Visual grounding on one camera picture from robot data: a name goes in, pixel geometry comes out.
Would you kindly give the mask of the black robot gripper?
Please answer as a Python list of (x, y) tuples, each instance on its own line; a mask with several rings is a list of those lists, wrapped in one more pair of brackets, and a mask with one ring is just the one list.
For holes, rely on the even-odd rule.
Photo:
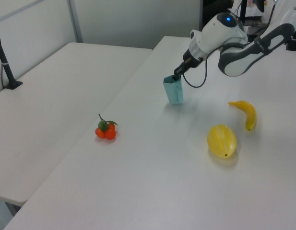
[(195, 58), (188, 49), (183, 55), (183, 62), (174, 70), (173, 79), (180, 79), (190, 68), (196, 68), (202, 63), (202, 58)]

